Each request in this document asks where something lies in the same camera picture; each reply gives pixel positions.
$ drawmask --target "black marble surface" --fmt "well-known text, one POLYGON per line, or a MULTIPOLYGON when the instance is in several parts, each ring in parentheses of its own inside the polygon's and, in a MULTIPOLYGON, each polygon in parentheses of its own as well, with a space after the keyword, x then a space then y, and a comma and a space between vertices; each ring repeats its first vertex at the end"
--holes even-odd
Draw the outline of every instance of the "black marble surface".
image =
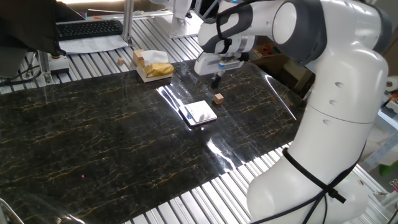
POLYGON ((304 103, 255 65, 217 90, 175 68, 0 96, 0 197, 27 224, 119 224, 293 140, 304 103), (218 119, 189 128, 178 107, 215 93, 218 119))

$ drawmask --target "white base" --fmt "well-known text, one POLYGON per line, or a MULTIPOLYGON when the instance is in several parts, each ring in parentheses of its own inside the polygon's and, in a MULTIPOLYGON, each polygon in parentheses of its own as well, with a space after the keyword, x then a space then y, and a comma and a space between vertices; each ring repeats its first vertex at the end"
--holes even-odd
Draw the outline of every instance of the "white base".
POLYGON ((49 54, 49 64, 52 75, 69 72, 69 59, 66 56, 61 55, 60 58, 55 59, 49 54))
POLYGON ((169 34, 171 39, 191 37, 198 35, 203 20, 200 19, 193 11, 192 18, 185 20, 174 18, 174 15, 155 16, 155 22, 169 34))
POLYGON ((168 74, 168 75, 162 75, 160 77, 149 77, 147 78, 147 73, 144 71, 144 69, 141 67, 141 65, 137 65, 137 72, 139 74, 139 76, 142 78, 142 81, 144 81, 144 83, 146 82, 152 82, 152 81, 156 81, 156 80, 161 80, 164 78, 170 78, 173 76, 173 73, 168 74))

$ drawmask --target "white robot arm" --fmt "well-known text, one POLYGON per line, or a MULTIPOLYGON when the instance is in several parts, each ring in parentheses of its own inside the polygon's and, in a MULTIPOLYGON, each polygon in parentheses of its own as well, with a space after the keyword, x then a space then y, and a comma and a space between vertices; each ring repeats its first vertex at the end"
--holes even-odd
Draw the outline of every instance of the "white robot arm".
POLYGON ((197 74, 239 68, 256 35, 272 36, 297 64, 313 62, 317 74, 289 152, 249 186, 253 222, 343 223, 359 216, 368 193, 347 174, 381 104, 388 67, 378 52, 391 38, 389 18, 353 0, 251 0, 236 6, 221 3, 219 29, 215 21, 202 25, 197 74))

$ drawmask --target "wooden block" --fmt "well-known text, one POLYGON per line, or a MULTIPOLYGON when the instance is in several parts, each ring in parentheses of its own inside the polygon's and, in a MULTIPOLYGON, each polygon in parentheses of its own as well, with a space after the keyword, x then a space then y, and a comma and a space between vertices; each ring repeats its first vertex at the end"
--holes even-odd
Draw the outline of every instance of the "wooden block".
POLYGON ((119 65, 124 64, 124 59, 123 59, 123 58, 119 58, 119 59, 118 59, 118 64, 119 64, 119 65))
POLYGON ((220 103, 222 103, 224 101, 224 97, 223 97, 223 95, 218 93, 218 94, 214 95, 213 101, 216 104, 220 104, 220 103))
POLYGON ((145 51, 145 50, 140 49, 140 50, 135 50, 135 51, 133 51, 133 54, 132 54, 132 61, 133 61, 136 65, 138 65, 138 61, 144 59, 144 58, 142 57, 142 55, 141 55, 141 52, 143 52, 143 51, 145 51))

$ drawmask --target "white paper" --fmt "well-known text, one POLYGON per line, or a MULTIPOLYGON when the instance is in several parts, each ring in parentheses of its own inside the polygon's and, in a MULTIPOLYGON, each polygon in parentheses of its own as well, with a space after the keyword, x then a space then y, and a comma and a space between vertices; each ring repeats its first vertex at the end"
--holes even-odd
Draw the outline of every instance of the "white paper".
POLYGON ((103 52, 127 46, 128 44, 119 35, 60 41, 61 49, 68 55, 103 52))
POLYGON ((145 66, 152 63, 167 63, 169 58, 167 53, 159 50, 146 50, 141 52, 142 58, 144 59, 145 66))

